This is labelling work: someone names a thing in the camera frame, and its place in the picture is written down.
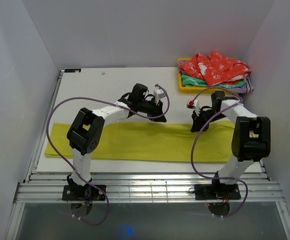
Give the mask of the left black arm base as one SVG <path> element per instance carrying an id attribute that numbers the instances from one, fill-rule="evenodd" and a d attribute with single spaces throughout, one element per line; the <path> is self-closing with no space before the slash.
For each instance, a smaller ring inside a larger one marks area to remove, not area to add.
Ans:
<path id="1" fill-rule="evenodd" d="M 76 193 L 69 185 L 65 185 L 62 193 L 63 201 L 104 201 L 104 193 L 94 187 L 87 186 L 82 193 Z"/>

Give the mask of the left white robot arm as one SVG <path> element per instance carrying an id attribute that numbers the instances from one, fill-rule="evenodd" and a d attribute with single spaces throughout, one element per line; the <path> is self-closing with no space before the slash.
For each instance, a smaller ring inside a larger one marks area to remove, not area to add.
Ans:
<path id="1" fill-rule="evenodd" d="M 147 94 L 148 87 L 137 83 L 131 92 L 120 97 L 113 105 L 100 109 L 82 108 L 76 115 L 67 133 L 73 153 L 74 170 L 67 182 L 74 195 L 85 200 L 90 196 L 91 154 L 100 142 L 103 128 L 119 120 L 127 119 L 136 113 L 146 114 L 146 118 L 159 123 L 167 122 L 163 113 L 162 98 L 167 96 L 158 85 L 153 94 Z"/>

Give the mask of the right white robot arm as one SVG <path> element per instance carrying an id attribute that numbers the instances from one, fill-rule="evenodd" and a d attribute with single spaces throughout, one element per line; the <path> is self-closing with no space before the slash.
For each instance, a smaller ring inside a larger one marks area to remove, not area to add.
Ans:
<path id="1" fill-rule="evenodd" d="M 226 96 L 223 91 L 211 95 L 211 106 L 201 106 L 197 99 L 189 100 L 187 108 L 193 109 L 191 132 L 208 130 L 209 124 L 228 118 L 234 124 L 231 141 L 232 155 L 224 167 L 217 171 L 209 189 L 217 198 L 238 191 L 237 182 L 245 170 L 270 154 L 270 119 L 247 110 L 236 96 Z"/>

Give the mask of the yellow-green trousers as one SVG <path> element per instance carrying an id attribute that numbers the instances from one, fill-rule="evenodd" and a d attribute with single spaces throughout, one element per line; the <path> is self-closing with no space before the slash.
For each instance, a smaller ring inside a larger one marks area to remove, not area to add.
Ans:
<path id="1" fill-rule="evenodd" d="M 188 163 L 194 150 L 196 163 L 225 163 L 229 160 L 234 131 L 232 122 L 213 122 L 200 136 L 190 129 L 190 124 L 116 122 L 104 127 L 91 158 Z"/>

